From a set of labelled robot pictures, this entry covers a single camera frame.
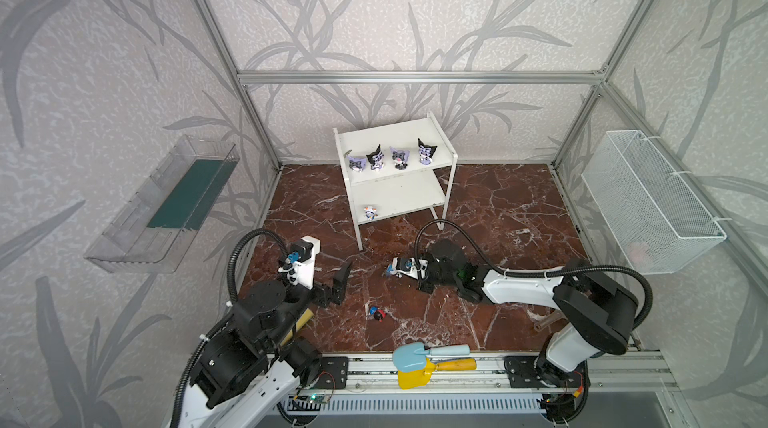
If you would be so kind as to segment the black-headed purple figurine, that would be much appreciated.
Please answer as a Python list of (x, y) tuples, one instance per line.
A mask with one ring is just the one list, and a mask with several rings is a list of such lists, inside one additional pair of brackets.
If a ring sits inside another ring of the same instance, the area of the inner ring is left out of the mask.
[(366, 155), (368, 166), (372, 171), (381, 170), (385, 164), (385, 154), (381, 145), (378, 145), (375, 150)]

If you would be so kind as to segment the black eared purple figurine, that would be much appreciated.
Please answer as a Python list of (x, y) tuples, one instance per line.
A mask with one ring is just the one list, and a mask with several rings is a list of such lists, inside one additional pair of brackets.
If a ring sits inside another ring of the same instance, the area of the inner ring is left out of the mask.
[(353, 172), (364, 172), (368, 164), (366, 156), (347, 156), (346, 160), (348, 168)]

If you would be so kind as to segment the purple pale figurine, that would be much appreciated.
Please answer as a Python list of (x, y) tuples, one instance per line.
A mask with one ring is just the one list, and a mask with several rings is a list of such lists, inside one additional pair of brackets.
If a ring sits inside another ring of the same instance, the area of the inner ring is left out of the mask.
[(391, 158), (394, 168), (397, 170), (405, 170), (408, 168), (410, 151), (404, 149), (398, 149), (395, 147), (390, 148)]

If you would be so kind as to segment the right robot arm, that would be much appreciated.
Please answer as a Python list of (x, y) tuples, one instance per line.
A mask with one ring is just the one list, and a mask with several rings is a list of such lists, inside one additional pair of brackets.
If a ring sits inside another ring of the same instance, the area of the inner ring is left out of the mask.
[[(422, 238), (433, 225), (456, 229), (482, 263), (470, 263), (449, 239), (437, 240), (423, 251)], [(446, 219), (431, 220), (417, 232), (407, 263), (418, 289), (425, 293), (452, 286), (459, 298), (473, 304), (524, 304), (559, 311), (566, 325), (545, 342), (534, 365), (534, 373), (546, 386), (566, 382), (597, 355), (625, 354), (630, 335), (647, 319), (654, 301), (647, 278), (621, 265), (572, 259), (541, 270), (501, 268), (466, 230)]]

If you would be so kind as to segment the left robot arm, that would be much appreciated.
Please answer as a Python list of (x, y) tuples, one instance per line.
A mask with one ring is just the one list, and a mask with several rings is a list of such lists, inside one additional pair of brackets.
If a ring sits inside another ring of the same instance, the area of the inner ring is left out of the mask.
[[(279, 257), (275, 278), (252, 286), (241, 297), (236, 268), (244, 248), (263, 236), (275, 242)], [(341, 305), (351, 273), (345, 262), (330, 285), (314, 280), (320, 242), (312, 237), (285, 244), (275, 232), (257, 228), (235, 244), (226, 267), (227, 313), (205, 334), (191, 354), (175, 389), (172, 427), (256, 425), (283, 401), (320, 381), (338, 385), (322, 366), (320, 351), (299, 331), (313, 308)]]

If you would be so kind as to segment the black white red figurine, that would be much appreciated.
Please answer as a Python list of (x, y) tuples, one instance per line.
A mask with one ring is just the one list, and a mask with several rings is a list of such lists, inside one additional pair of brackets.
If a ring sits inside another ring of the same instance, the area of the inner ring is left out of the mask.
[(434, 160), (434, 156), (438, 146), (427, 144), (423, 142), (420, 138), (417, 139), (417, 143), (418, 143), (419, 162), (425, 166), (431, 165)]

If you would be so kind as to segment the red capped blue figurine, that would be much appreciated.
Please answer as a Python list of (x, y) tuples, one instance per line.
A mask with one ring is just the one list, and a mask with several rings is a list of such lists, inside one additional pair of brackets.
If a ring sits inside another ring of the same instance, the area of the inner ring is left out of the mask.
[(376, 321), (383, 321), (387, 314), (376, 306), (369, 308), (368, 313), (370, 317)]

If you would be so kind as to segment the pink white small figurine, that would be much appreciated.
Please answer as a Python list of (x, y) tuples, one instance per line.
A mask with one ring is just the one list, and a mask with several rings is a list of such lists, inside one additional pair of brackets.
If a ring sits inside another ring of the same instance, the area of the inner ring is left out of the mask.
[(366, 221), (374, 221), (378, 217), (378, 209), (374, 206), (364, 208), (364, 217)]

